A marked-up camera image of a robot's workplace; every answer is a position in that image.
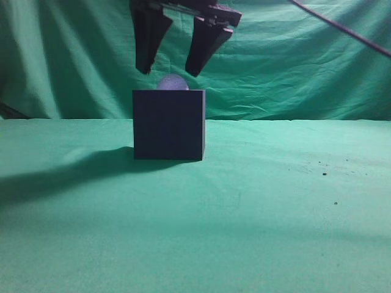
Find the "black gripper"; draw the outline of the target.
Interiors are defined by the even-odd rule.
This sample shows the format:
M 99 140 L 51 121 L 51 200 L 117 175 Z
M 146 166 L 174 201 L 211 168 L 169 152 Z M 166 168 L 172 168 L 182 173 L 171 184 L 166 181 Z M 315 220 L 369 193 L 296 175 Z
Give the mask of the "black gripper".
M 185 64 L 191 76 L 198 76 L 213 54 L 233 34 L 242 13 L 218 1 L 129 1 L 136 46 L 136 69 L 150 74 L 159 46 L 173 21 L 165 16 L 164 9 L 171 9 L 196 16 L 193 22 L 192 42 Z

